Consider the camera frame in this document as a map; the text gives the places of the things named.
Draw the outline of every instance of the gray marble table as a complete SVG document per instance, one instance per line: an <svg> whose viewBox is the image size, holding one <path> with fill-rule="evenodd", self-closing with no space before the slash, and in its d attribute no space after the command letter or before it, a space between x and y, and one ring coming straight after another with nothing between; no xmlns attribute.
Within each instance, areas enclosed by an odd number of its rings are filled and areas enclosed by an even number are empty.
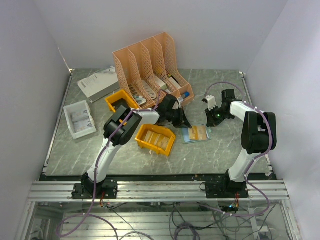
<svg viewBox="0 0 320 240"><path fill-rule="evenodd" d="M96 69L76 69L67 93L65 106L86 100L77 81L93 74ZM236 70L180 69L181 75L191 84L194 100L184 111L192 125L205 124L206 104L202 102L207 87L215 82L228 81L237 84L245 92L240 74ZM211 88L217 104L221 104L221 91L233 86L218 84ZM46 170L47 176L79 176L95 161L103 141L103 127L111 117L104 98L89 105L97 132L73 140L64 113L61 116ZM212 127L211 140L183 144L181 129L168 126L176 140L169 157L141 149L134 137L115 156L108 174L111 175L168 175L225 173L235 163L241 152L243 123L239 119L226 119L218 127ZM253 173L268 173L267 160L261 159Z"/></svg>

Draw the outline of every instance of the yellow plastic bin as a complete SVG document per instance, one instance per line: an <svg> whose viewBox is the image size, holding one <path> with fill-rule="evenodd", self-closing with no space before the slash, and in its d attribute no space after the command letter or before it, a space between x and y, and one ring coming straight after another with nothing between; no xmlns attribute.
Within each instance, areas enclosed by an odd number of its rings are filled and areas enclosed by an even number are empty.
<svg viewBox="0 0 320 240"><path fill-rule="evenodd" d="M115 94L112 94L111 96L106 97L104 100L108 104L110 111L113 111L115 113L116 109L112 104L116 101L119 101L120 99L124 99L130 108L139 109L139 105L136 104L136 102L123 89L117 91Z"/></svg>
<svg viewBox="0 0 320 240"><path fill-rule="evenodd" d="M165 150L162 149L161 147L158 147L156 145L150 144L149 142L145 141L148 131L151 131L153 133L160 134L169 138L169 141ZM152 125L152 124L144 124L141 126L138 134L135 137L135 140L137 141L138 145L142 149L143 148L151 149L155 151L157 154L163 154L163 155L169 156L171 149L175 143L176 135L166 127Z"/></svg>

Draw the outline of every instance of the white cardboard box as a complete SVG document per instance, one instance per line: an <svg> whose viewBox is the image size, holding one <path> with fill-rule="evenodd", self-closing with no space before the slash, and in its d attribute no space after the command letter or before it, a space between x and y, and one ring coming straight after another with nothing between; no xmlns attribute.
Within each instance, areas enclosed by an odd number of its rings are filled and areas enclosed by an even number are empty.
<svg viewBox="0 0 320 240"><path fill-rule="evenodd" d="M116 73L95 73L78 81L77 84L91 103L119 88Z"/></svg>
<svg viewBox="0 0 320 240"><path fill-rule="evenodd" d="M87 109L87 113L88 113L89 119L91 121L92 127L89 129L85 129L83 131L80 131L80 132L76 132L75 131L75 124L72 121L71 114L75 113L77 111L83 110L83 109ZM84 137L86 135L93 134L97 131L96 126L95 126L95 121L94 121L93 117L91 116L91 110L90 110L89 105L86 100L79 101L77 103L65 106L65 107L63 107L63 111L65 114L66 123L68 124L68 128L69 128L69 131L70 131L73 139L78 139L78 138Z"/></svg>

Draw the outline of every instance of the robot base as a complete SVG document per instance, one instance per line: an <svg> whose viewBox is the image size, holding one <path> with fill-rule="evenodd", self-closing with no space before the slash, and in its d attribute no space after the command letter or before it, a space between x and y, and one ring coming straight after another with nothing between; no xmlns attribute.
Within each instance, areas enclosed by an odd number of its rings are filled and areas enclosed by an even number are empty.
<svg viewBox="0 0 320 240"><path fill-rule="evenodd" d="M88 182L90 179L87 178L85 182L76 183L72 191L72 199L92 199L93 192L88 189L93 188L93 182ZM104 199L116 199L118 193L118 184L111 178L106 178L103 183L96 185L96 198L100 199L104 194Z"/></svg>
<svg viewBox="0 0 320 240"><path fill-rule="evenodd" d="M234 198L236 193L239 198L248 198L246 182L231 181L229 170L225 175L218 178L212 178L211 181L205 182L205 194L207 199L228 199Z"/></svg>

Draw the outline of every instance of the white wall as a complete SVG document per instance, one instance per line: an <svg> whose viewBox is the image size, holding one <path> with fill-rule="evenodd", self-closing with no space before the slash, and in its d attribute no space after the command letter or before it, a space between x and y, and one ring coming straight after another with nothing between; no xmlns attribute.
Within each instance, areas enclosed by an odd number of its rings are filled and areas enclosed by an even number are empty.
<svg viewBox="0 0 320 240"><path fill-rule="evenodd" d="M252 101L277 116L270 153L304 239L319 239L320 1L289 0L246 80Z"/></svg>
<svg viewBox="0 0 320 240"><path fill-rule="evenodd" d="M246 71L288 0L34 1L70 68L168 32L180 68Z"/></svg>
<svg viewBox="0 0 320 240"><path fill-rule="evenodd" d="M0 1L0 239L15 237L70 73L32 0Z"/></svg>

